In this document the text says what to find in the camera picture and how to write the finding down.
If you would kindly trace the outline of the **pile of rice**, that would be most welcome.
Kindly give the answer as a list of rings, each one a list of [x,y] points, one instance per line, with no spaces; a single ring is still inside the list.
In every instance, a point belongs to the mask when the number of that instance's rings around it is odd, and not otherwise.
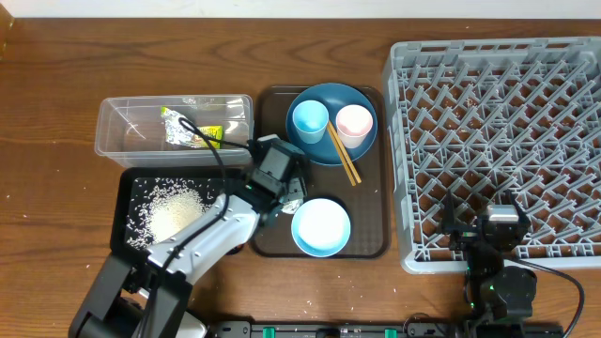
[[[223,182],[217,178],[136,178],[125,243],[143,251],[172,237],[209,210],[222,190]]]

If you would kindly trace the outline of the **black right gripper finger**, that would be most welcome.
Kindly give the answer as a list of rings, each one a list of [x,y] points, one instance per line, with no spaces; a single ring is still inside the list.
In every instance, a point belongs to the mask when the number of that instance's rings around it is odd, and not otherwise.
[[[518,201],[516,200],[515,195],[511,191],[505,192],[506,197],[510,200],[511,204],[516,210],[517,215],[517,223],[529,223],[530,219],[524,209],[520,206]]]
[[[446,192],[443,199],[443,214],[439,223],[439,231],[441,234],[450,235],[456,229],[456,217],[453,195],[450,191]]]

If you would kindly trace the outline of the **light blue bowl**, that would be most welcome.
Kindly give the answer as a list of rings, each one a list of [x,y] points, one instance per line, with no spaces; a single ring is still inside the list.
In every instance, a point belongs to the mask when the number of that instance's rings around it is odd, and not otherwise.
[[[350,239],[351,221],[337,202],[316,198],[305,202],[293,215],[291,235],[297,247],[312,257],[338,254]]]

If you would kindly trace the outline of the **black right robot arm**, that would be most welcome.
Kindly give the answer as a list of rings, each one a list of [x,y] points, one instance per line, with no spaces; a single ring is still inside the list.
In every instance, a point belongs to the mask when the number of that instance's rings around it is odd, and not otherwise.
[[[451,193],[443,199],[438,231],[467,257],[464,296],[472,313],[456,329],[464,337],[523,337],[523,320],[532,316],[536,275],[504,263],[531,222],[510,192],[506,197],[507,205],[488,205],[471,223],[459,220]]]

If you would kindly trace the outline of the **white paper wrapper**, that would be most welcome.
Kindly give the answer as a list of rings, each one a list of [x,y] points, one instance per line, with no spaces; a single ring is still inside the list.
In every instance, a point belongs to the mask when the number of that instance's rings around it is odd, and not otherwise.
[[[285,214],[294,215],[303,203],[303,199],[287,201],[283,203],[281,211]]]

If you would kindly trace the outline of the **green foil snack wrapper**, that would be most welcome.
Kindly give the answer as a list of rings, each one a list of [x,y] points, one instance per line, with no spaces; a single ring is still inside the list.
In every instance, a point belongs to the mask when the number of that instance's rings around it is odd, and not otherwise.
[[[208,148],[204,139],[193,131],[185,129],[179,120],[184,115],[167,107],[161,108],[161,117],[165,126],[165,141],[175,146],[187,146],[193,148]],[[209,142],[217,149],[221,147],[220,141],[223,139],[222,126],[204,126],[198,128]]]

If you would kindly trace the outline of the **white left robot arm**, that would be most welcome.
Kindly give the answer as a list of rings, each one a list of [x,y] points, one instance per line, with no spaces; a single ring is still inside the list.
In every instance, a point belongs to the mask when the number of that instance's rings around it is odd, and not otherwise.
[[[71,321],[70,337],[202,336],[202,323],[187,312],[193,285],[285,204],[307,195],[303,177],[292,177],[277,195],[254,179],[235,180],[235,192],[217,197],[199,219],[136,250],[124,240],[131,190],[135,179],[155,177],[200,178],[202,173],[194,168],[132,168],[122,174],[111,252]]]

